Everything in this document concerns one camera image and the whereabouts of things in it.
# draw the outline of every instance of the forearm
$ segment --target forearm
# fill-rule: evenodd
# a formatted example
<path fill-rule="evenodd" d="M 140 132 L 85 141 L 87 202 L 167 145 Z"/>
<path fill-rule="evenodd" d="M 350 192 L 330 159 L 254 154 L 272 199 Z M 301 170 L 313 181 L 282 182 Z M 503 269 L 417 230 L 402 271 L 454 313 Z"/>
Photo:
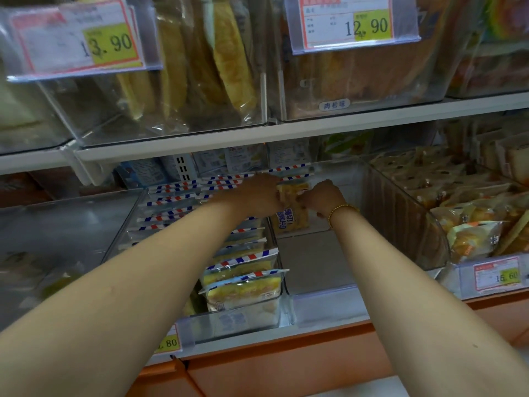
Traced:
<path fill-rule="evenodd" d="M 410 395 L 518 395 L 519 355 L 352 209 L 332 225 L 397 374 Z"/>
<path fill-rule="evenodd" d="M 2 394 L 123 395 L 243 219 L 210 202 L 18 320 L 0 334 Z"/>

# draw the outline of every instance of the supermarket shelf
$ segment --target supermarket shelf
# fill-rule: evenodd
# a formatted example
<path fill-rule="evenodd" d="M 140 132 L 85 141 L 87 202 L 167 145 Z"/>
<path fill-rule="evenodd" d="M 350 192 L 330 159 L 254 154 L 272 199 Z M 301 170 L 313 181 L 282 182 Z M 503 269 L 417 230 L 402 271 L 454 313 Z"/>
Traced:
<path fill-rule="evenodd" d="M 469 100 L 446 99 L 440 103 L 378 112 L 91 147 L 79 150 L 76 154 L 82 161 L 120 162 L 168 154 L 197 152 L 218 147 L 242 146 L 337 132 L 360 131 L 527 107 L 529 107 L 529 92 Z"/>
<path fill-rule="evenodd" d="M 0 175 L 69 166 L 59 148 L 0 156 Z"/>

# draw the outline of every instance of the white shelf edge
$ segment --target white shelf edge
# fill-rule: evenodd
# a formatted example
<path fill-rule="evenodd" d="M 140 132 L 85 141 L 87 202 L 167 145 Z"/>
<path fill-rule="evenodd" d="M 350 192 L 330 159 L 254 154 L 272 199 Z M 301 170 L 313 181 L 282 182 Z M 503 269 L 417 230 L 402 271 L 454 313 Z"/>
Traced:
<path fill-rule="evenodd" d="M 69 166 L 59 148 L 0 156 L 0 175 Z"/>
<path fill-rule="evenodd" d="M 433 104 L 323 119 L 309 119 L 280 125 L 240 128 L 174 138 L 96 146 L 79 150 L 76 154 L 82 161 L 120 162 L 168 154 L 198 152 L 219 147 L 242 146 L 252 143 L 360 131 L 436 119 L 450 119 L 526 107 L 529 107 L 529 92 L 466 100 L 447 99 Z"/>

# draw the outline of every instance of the yellow price sticker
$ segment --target yellow price sticker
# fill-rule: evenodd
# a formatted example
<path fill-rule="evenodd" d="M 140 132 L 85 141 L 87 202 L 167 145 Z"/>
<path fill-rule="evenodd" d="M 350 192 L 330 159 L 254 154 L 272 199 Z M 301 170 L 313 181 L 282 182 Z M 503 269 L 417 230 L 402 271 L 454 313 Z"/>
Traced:
<path fill-rule="evenodd" d="M 168 353 L 170 351 L 177 351 L 179 349 L 180 340 L 178 339 L 178 334 L 172 334 L 163 338 L 160 345 L 156 349 L 155 354 Z"/>
<path fill-rule="evenodd" d="M 113 65 L 139 59 L 129 26 L 122 22 L 115 25 L 85 29 L 83 44 L 86 56 L 91 55 L 95 65 Z"/>
<path fill-rule="evenodd" d="M 520 283 L 520 270 L 518 267 L 501 270 L 499 272 L 498 282 L 502 285 Z"/>
<path fill-rule="evenodd" d="M 387 40 L 393 37 L 388 9 L 376 9 L 354 13 L 354 39 Z"/>

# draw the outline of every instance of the gold bracelet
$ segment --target gold bracelet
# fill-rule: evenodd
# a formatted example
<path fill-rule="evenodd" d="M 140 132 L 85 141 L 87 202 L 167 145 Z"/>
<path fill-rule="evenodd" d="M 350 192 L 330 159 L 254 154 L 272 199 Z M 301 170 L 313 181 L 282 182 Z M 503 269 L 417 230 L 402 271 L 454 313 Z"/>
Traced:
<path fill-rule="evenodd" d="M 334 228 L 332 227 L 332 224 L 331 224 L 331 216 L 334 212 L 336 212 L 340 207 L 352 207 L 353 209 L 355 209 L 358 213 L 360 213 L 360 209 L 353 206 L 353 205 L 340 205 L 340 206 L 337 206 L 335 207 L 333 210 L 331 210 L 331 213 L 329 213 L 329 216 L 327 217 L 327 221 L 329 223 L 329 227 L 331 228 L 331 230 L 334 230 Z"/>

